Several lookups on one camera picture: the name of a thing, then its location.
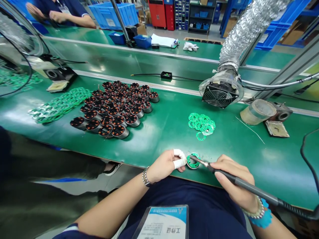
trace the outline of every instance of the person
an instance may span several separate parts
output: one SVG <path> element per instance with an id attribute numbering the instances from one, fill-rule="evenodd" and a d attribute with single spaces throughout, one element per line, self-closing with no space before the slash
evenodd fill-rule
<path id="1" fill-rule="evenodd" d="M 57 151 L 0 127 L 0 235 L 35 238 L 67 226 L 103 200 L 105 191 L 71 195 L 47 184 L 63 178 L 95 179 L 121 164 L 71 151 Z"/>
<path id="2" fill-rule="evenodd" d="M 91 16 L 78 0 L 33 0 L 26 3 L 27 11 L 38 21 L 46 19 L 66 26 L 96 28 Z"/>
<path id="3" fill-rule="evenodd" d="M 176 157 L 175 150 L 165 151 L 146 171 L 146 178 L 152 184 L 150 187 L 145 185 L 143 174 L 137 175 L 79 217 L 54 239 L 112 238 L 129 214 L 127 225 L 118 238 L 132 238 L 149 206 L 185 204 L 189 207 L 190 239 L 251 238 L 246 230 L 243 210 L 256 213 L 260 206 L 259 199 L 249 191 L 233 185 L 220 172 L 215 172 L 215 177 L 224 189 L 168 177 L 175 168 L 181 173 L 185 171 L 185 166 L 175 163 L 181 159 Z M 210 165 L 255 184 L 248 168 L 226 155 L 221 155 Z M 295 238 L 274 215 L 271 216 L 271 223 L 265 228 L 252 224 L 258 238 Z"/>

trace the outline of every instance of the metal watch strap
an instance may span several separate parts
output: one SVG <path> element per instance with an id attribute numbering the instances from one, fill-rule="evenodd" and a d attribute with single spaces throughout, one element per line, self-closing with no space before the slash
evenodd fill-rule
<path id="1" fill-rule="evenodd" d="M 142 180 L 144 185 L 149 188 L 152 184 L 147 180 L 147 177 L 146 177 L 146 172 L 148 169 L 149 169 L 149 166 L 143 171 Z"/>
<path id="2" fill-rule="evenodd" d="M 251 217 L 253 219 L 260 219 L 264 216 L 265 214 L 265 208 L 263 205 L 263 202 L 261 201 L 260 197 L 256 196 L 257 198 L 257 202 L 258 202 L 258 211 L 256 213 L 251 213 L 246 211 L 245 209 L 241 208 L 243 210 L 243 212 L 248 216 Z"/>

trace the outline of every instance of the soldering iron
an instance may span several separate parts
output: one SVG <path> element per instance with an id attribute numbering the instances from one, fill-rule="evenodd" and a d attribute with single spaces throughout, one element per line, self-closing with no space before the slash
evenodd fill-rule
<path id="1" fill-rule="evenodd" d="M 223 170 L 214 169 L 212 166 L 210 166 L 209 162 L 198 159 L 197 157 L 195 157 L 193 155 L 191 155 L 190 158 L 198 163 L 203 164 L 212 173 L 220 172 L 220 173 L 224 174 L 229 179 L 229 181 L 231 181 L 234 185 L 237 185 L 239 187 L 242 187 L 242 188 L 250 191 L 251 193 L 265 199 L 268 203 L 270 203 L 274 206 L 283 207 L 283 208 L 287 209 L 288 211 L 290 211 L 290 212 L 292 212 L 292 213 L 294 213 L 294 214 L 296 214 L 296 215 L 298 215 L 306 220 L 319 220 L 319 205 L 315 208 L 315 210 L 312 213 L 304 213 L 299 208 L 290 205 L 289 203 L 275 197 L 274 195 L 261 190 L 260 188 L 246 182 L 245 180 L 242 180 L 241 178 L 238 178 L 238 177 L 236 177 L 228 172 L 225 172 Z"/>

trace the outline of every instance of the shoe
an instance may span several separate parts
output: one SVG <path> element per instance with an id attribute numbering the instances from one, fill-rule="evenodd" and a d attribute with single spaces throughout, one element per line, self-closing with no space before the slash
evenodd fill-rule
<path id="1" fill-rule="evenodd" d="M 109 164 L 113 164 L 113 168 L 109 171 L 104 171 L 106 176 L 112 176 L 118 169 L 119 167 L 122 165 L 122 163 L 116 163 L 116 162 L 108 162 Z"/>

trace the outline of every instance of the metal pole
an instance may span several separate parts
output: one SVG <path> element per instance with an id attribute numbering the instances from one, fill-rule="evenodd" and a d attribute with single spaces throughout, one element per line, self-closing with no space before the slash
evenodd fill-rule
<path id="1" fill-rule="evenodd" d="M 145 9 L 144 9 L 144 0 L 141 0 L 141 4 L 142 4 L 142 11 L 143 11 L 143 16 L 144 16 L 144 24 L 146 26 L 146 14 L 145 14 Z"/>
<path id="2" fill-rule="evenodd" d="M 125 36 L 125 39 L 126 39 L 126 44 L 127 44 L 128 46 L 131 46 L 131 45 L 132 45 L 132 41 L 130 40 L 129 35 L 127 34 L 127 31 L 126 31 L 126 28 L 125 28 L 125 26 L 124 26 L 123 20 L 122 20 L 122 18 L 121 18 L 119 9 L 118 9 L 118 7 L 117 7 L 117 4 L 116 4 L 115 0 L 111 0 L 111 3 L 112 3 L 112 5 L 113 5 L 113 8 L 114 8 L 115 13 L 116 13 L 116 16 L 117 16 L 117 18 L 119 19 L 120 25 L 121 25 L 121 27 L 122 27 L 122 30 L 123 30 L 123 33 L 124 33 L 124 36 Z"/>
<path id="3" fill-rule="evenodd" d="M 305 33 L 301 36 L 301 39 L 304 39 L 307 37 L 311 32 L 314 30 L 318 30 L 318 25 L 319 25 L 319 18 L 317 17 L 312 23 L 308 26 L 307 30 Z"/>
<path id="4" fill-rule="evenodd" d="M 269 85 L 283 84 L 286 81 L 291 81 L 304 70 L 311 67 L 319 61 L 319 35 L 316 36 L 307 46 L 304 51 L 295 56 L 285 67 L 276 74 L 270 81 Z M 255 95 L 258 99 L 267 100 L 280 89 L 272 91 L 262 91 Z"/>

